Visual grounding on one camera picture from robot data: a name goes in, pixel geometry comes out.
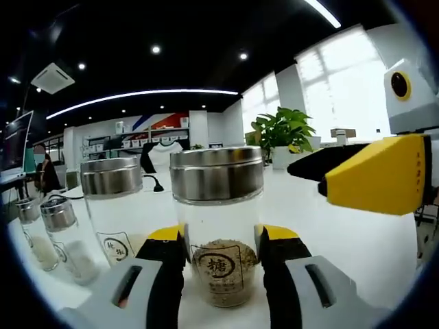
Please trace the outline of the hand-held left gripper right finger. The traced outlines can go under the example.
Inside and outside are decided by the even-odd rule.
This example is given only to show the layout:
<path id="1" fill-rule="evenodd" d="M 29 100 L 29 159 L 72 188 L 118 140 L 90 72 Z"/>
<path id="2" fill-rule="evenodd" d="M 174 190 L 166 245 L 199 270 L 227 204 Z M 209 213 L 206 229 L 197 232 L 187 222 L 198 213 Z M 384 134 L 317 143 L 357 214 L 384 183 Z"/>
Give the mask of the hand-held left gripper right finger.
<path id="1" fill-rule="evenodd" d="M 374 328 L 388 310 L 357 294 L 354 280 L 280 226 L 254 227 L 271 328 Z"/>

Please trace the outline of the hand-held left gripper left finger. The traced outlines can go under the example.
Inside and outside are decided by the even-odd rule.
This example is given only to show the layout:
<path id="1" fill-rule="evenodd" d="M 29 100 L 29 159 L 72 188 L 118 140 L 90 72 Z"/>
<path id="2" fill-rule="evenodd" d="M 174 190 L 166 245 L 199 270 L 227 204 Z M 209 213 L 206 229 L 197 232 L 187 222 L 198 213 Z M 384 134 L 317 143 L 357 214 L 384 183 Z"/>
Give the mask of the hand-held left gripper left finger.
<path id="1" fill-rule="evenodd" d="M 187 246 L 184 225 L 147 237 L 136 257 L 114 265 L 77 308 L 59 315 L 70 328 L 177 328 Z"/>

